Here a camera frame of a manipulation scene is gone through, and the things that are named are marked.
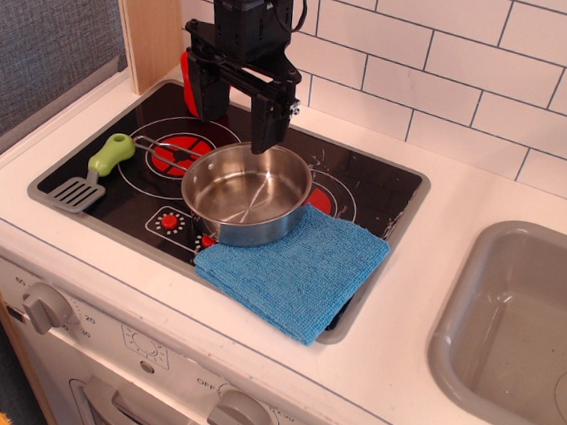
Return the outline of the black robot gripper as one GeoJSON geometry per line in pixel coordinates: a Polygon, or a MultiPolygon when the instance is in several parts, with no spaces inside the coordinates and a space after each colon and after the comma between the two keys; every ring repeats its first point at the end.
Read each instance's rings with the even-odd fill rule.
{"type": "Polygon", "coordinates": [[[190,54],[199,63],[204,122],[228,110],[232,88],[251,98],[251,151],[266,152],[284,140],[290,114],[299,113],[299,71],[286,58],[291,36],[307,16],[302,0],[298,19],[294,0],[213,0],[214,21],[186,22],[190,54]]]}

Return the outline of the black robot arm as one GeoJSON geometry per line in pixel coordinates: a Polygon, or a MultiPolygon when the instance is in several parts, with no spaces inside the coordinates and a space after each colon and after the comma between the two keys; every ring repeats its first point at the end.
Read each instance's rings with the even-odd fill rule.
{"type": "Polygon", "coordinates": [[[298,69],[286,57],[307,14],[294,0],[213,0],[214,21],[185,24],[191,41],[181,56],[184,100],[204,122],[223,117],[236,89],[251,100],[251,150],[261,154],[284,140],[300,109],[298,69]]]}

